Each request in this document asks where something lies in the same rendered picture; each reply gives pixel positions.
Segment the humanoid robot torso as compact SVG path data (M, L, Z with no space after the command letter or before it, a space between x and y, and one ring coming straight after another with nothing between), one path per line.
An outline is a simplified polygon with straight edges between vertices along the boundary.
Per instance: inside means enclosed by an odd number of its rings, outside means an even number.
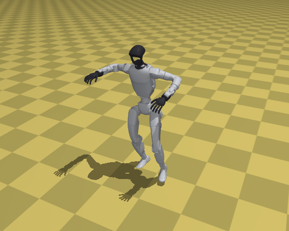
M141 101L138 102L138 112L143 115L150 115L150 108L154 104L154 102L151 103L150 96L156 87L156 80L150 76L150 68L153 68L153 66L147 64L143 69L136 69L132 63L128 70L133 89L141 98Z

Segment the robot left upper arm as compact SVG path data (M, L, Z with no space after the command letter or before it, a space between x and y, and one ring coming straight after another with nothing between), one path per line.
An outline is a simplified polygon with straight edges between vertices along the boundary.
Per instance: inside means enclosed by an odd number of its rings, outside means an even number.
M150 68L149 70L149 74L152 78L154 79L163 79L163 80L170 80L173 82L174 77L176 77L176 75L173 75L171 73L162 71L160 68Z

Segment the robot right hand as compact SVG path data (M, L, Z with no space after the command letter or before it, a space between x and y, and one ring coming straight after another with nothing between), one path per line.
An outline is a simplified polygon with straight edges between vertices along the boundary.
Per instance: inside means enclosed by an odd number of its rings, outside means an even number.
M99 71L95 71L95 73L91 73L89 75L87 75L84 79L84 82L86 82L88 84L89 80L90 80L90 84L91 84L91 81L95 79L95 82L97 81L97 78L102 76L104 73L103 72L99 72Z

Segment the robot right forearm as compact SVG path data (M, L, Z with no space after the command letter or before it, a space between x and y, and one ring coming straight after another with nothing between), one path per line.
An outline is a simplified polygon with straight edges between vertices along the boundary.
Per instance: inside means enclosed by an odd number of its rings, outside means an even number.
M105 74L107 74L107 73L111 73L111 72L113 72L113 66L115 66L115 65L118 65L118 64L108 65L107 67L98 69L98 71L99 71L99 72L103 72L103 73L104 73L103 75L105 75Z

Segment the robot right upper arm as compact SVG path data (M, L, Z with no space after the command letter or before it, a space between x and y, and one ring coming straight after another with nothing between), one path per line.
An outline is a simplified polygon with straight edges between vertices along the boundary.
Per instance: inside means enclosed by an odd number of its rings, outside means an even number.
M129 74L128 70L129 70L130 66L131 66L130 64L118 64L118 65L115 65L115 66L113 66L113 72L122 71L122 72L124 72L126 74Z

